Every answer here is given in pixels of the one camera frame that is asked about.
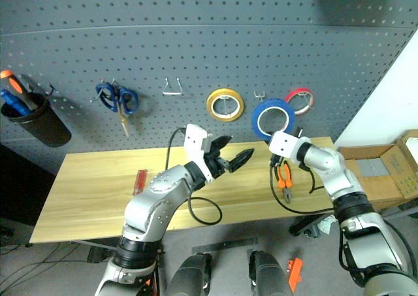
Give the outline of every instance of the tape roll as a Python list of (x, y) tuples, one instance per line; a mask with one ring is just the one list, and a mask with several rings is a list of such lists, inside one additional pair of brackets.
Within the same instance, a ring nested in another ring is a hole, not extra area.
[[(228, 97), (231, 98), (236, 103), (236, 109), (234, 112), (228, 113), (228, 114), (222, 114), (215, 111), (214, 105), (215, 102), (222, 97)], [(235, 121), (237, 118), (239, 118), (243, 111), (244, 111), (244, 100), (242, 100), (241, 95), (236, 92), (235, 90), (228, 89), (228, 88), (221, 88), (217, 89), (214, 92), (212, 92), (208, 99), (206, 100), (206, 109), (208, 110), (211, 117), (222, 121), (222, 122), (231, 122)]]
[(295, 115), (307, 113), (307, 111), (309, 111), (312, 108), (312, 106), (314, 105), (314, 94), (308, 88), (298, 88), (289, 93), (289, 95), (287, 95), (287, 97), (285, 98), (285, 101), (289, 103), (290, 100), (296, 97), (297, 95), (304, 96), (306, 94), (310, 96), (308, 103), (306, 103), (306, 106), (301, 108), (300, 110), (296, 110)]
[(259, 103), (251, 114), (251, 128), (259, 138), (266, 141), (270, 141), (271, 135), (261, 129), (260, 119), (261, 116), (269, 110), (282, 111), (286, 116), (285, 125), (283, 125), (282, 129), (278, 129), (278, 131), (285, 131), (288, 133), (295, 126), (295, 111), (289, 103), (278, 98), (267, 99), (266, 101)]

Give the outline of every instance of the pegboard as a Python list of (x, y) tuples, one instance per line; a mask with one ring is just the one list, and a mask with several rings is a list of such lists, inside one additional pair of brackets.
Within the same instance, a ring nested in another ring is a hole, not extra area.
[[(258, 140), (253, 93), (303, 86), (315, 106), (297, 125), (336, 140), (418, 26), (418, 0), (1, 0), (0, 12), (1, 68), (37, 92), (51, 83), (72, 133), (49, 148), (2, 117), (1, 142), (53, 173), (70, 152), (164, 147), (187, 123)], [(165, 77), (173, 88), (179, 77), (184, 94), (163, 95)], [(128, 139), (117, 114), (89, 102), (101, 78), (140, 94)], [(218, 88), (243, 97), (236, 121), (207, 113)]]

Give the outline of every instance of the table top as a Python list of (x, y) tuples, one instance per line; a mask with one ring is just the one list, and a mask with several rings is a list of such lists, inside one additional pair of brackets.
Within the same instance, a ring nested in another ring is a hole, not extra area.
[[(333, 148), (329, 137), (313, 138), (321, 147)], [(228, 144), (221, 151), (232, 159), (247, 148), (255, 148), (252, 158), (235, 173), (225, 173), (215, 182), (193, 193), (215, 201), (223, 211), (221, 223), (236, 223), (293, 216), (280, 207), (270, 191), (268, 161), (271, 153), (264, 142)], [(146, 184), (164, 169), (166, 148), (67, 154), (42, 209), (31, 242), (57, 242), (120, 236), (126, 204), (133, 198), (137, 171), (147, 169)], [(170, 166), (187, 163), (183, 147), (171, 149)], [(323, 189), (309, 195), (310, 174), (290, 163), (293, 194), (291, 208), (317, 210), (331, 203)], [(315, 175), (317, 186), (322, 185)], [(217, 210), (203, 201), (193, 201), (196, 215), (216, 220)], [(173, 216), (168, 230), (201, 226), (183, 204)]]

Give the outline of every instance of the pliers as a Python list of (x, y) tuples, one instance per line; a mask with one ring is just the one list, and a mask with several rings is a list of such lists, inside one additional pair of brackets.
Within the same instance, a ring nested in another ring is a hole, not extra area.
[(292, 174), (289, 168), (289, 164), (287, 164), (287, 161), (283, 162), (283, 166), (286, 172), (286, 180), (284, 180), (283, 177), (281, 177), (280, 167), (277, 167), (277, 174), (279, 176), (278, 184), (279, 188), (281, 188), (281, 190), (283, 191), (283, 198), (285, 199), (286, 203), (290, 203), (292, 199), (292, 193), (290, 188), (293, 186)]

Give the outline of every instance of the yellow tape roll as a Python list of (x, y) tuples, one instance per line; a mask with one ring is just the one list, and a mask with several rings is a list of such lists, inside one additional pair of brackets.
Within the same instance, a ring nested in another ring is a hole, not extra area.
[[(221, 114), (215, 111), (215, 102), (221, 99), (222, 97), (231, 98), (236, 102), (236, 109), (234, 110), (234, 112), (228, 114)], [(235, 121), (242, 115), (244, 111), (244, 101), (242, 100), (241, 95), (238, 92), (228, 88), (221, 88), (215, 90), (209, 95), (208, 99), (206, 100), (206, 109), (213, 118), (222, 122), (231, 122)]]

